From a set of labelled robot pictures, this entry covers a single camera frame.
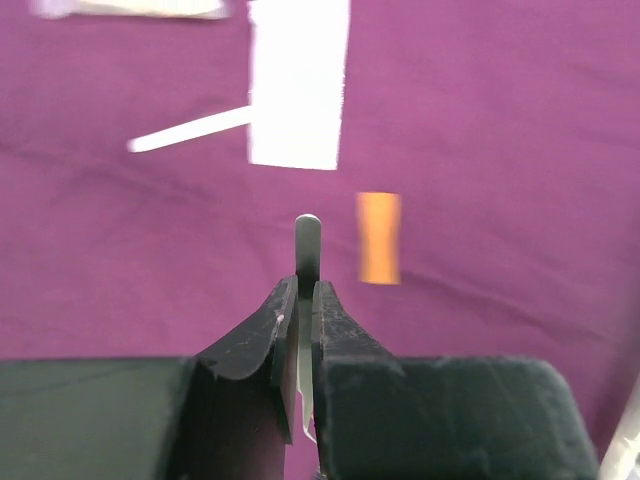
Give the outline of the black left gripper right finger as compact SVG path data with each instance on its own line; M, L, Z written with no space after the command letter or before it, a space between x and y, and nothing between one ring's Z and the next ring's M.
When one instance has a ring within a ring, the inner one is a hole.
M311 317L314 423L329 479L594 479L565 379L512 356L400 357L320 281Z

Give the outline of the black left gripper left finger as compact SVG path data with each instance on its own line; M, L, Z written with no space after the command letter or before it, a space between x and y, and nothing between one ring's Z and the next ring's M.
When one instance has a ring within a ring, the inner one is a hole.
M1 365L5 479L280 479L292 441L298 281L192 357Z

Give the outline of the steel scalpel handle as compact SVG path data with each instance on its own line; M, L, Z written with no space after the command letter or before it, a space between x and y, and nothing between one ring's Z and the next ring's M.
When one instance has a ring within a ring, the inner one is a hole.
M298 278L297 388L302 396L302 424L305 435L317 442L313 427L312 305L313 291L320 277L321 221L312 214L295 220L295 263Z

